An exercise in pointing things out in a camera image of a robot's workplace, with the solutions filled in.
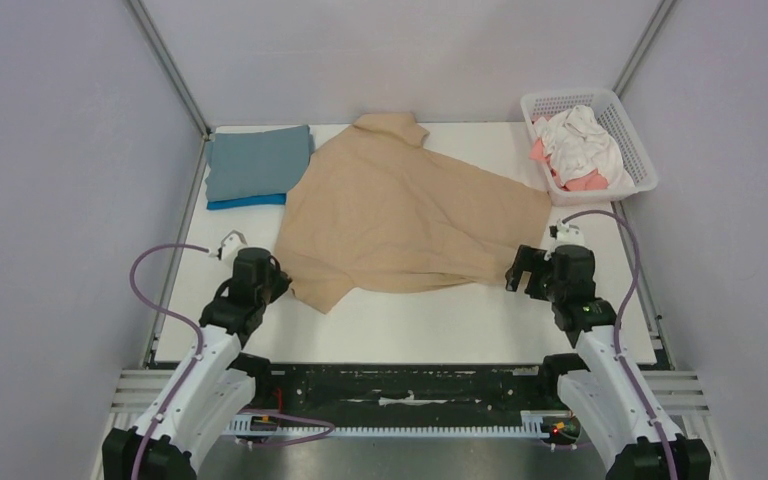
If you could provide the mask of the beige t shirt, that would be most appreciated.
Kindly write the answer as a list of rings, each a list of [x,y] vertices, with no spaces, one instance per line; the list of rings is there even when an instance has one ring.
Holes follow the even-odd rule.
[[[409,113],[366,114],[311,155],[274,248],[299,301],[326,313],[356,288],[500,285],[541,242],[546,192],[428,150],[427,134]]]

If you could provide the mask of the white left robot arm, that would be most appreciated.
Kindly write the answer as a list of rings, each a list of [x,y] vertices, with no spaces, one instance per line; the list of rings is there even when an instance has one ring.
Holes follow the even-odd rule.
[[[269,361],[243,348],[291,279],[266,249],[219,255],[230,261],[230,277],[193,324],[195,340],[161,392],[132,426],[107,434],[104,478],[194,479],[232,418],[271,401],[274,383],[262,374]]]

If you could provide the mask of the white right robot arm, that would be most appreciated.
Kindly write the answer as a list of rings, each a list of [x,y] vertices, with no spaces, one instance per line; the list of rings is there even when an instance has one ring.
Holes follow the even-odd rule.
[[[521,288],[551,306],[571,354],[548,355],[537,392],[551,408],[566,406],[600,455],[609,479],[707,479],[712,456],[670,419],[643,373],[629,359],[613,306],[596,294],[595,256],[586,247],[553,251],[522,245],[505,274],[506,288]]]

